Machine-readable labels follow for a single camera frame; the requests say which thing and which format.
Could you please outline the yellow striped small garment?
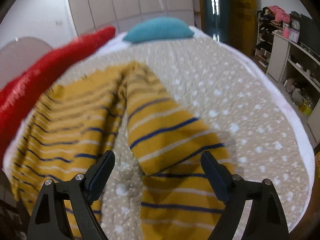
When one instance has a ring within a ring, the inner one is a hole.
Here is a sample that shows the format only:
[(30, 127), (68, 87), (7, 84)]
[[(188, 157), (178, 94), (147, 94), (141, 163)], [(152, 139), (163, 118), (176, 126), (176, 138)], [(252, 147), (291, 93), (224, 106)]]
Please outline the yellow striped small garment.
[(68, 181), (113, 148), (123, 117), (129, 148), (144, 173), (144, 238), (207, 239), (224, 205), (204, 175), (201, 153), (210, 152), (228, 169), (231, 160), (217, 135), (138, 62), (56, 85), (39, 97), (15, 151), (14, 197), (32, 211), (46, 179)]

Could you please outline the glossy beige wardrobe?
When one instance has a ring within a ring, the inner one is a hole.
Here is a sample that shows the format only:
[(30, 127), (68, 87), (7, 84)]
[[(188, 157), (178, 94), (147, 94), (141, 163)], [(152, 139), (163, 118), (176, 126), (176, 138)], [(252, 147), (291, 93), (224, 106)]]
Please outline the glossy beige wardrobe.
[(155, 17), (175, 17), (194, 25), (193, 0), (68, 0), (78, 35), (113, 25), (118, 33)]

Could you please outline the pink clothes pile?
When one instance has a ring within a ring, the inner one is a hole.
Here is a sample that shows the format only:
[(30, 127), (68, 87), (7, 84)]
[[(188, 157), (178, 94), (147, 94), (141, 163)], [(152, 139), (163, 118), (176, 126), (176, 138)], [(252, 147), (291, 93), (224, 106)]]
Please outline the pink clothes pile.
[(290, 16), (283, 9), (277, 5), (268, 7), (268, 9), (274, 14), (274, 21), (276, 23), (290, 23)]

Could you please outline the white shelf unit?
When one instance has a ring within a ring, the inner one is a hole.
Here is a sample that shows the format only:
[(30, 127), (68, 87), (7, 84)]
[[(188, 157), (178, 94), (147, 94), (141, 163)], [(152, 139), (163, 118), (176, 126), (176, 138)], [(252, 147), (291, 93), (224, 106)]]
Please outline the white shelf unit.
[(319, 144), (319, 60), (277, 31), (266, 74), (295, 105), (315, 145)]

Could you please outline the red pillow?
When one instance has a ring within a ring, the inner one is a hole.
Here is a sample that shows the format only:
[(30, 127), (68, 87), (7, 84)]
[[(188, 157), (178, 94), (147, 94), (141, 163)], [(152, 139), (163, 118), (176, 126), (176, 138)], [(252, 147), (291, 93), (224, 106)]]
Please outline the red pillow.
[(108, 25), (79, 36), (56, 48), (11, 80), (1, 90), (1, 160), (21, 121), (28, 115), (40, 95), (70, 66), (89, 57), (115, 37), (116, 28)]

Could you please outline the brown wooden door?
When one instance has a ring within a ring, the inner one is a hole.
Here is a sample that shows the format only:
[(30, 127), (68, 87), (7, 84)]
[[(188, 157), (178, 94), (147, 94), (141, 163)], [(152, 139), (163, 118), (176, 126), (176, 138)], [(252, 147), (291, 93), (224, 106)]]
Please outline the brown wooden door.
[(229, 0), (230, 45), (252, 56), (257, 41), (257, 0)]

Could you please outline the pink rounded headboard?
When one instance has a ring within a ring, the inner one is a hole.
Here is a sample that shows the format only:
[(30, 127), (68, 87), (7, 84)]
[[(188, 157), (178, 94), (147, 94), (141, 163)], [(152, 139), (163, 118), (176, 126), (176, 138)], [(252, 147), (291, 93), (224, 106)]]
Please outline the pink rounded headboard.
[(0, 88), (3, 89), (51, 50), (52, 46), (35, 37), (23, 37), (9, 42), (1, 49), (0, 54)]

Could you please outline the teal pillow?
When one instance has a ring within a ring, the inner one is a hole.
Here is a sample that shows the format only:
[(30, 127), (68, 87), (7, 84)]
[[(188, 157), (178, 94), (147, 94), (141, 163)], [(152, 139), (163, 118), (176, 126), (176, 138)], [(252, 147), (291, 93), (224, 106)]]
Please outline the teal pillow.
[(174, 17), (156, 17), (132, 27), (124, 41), (138, 44), (157, 40), (191, 38), (194, 32), (184, 21)]

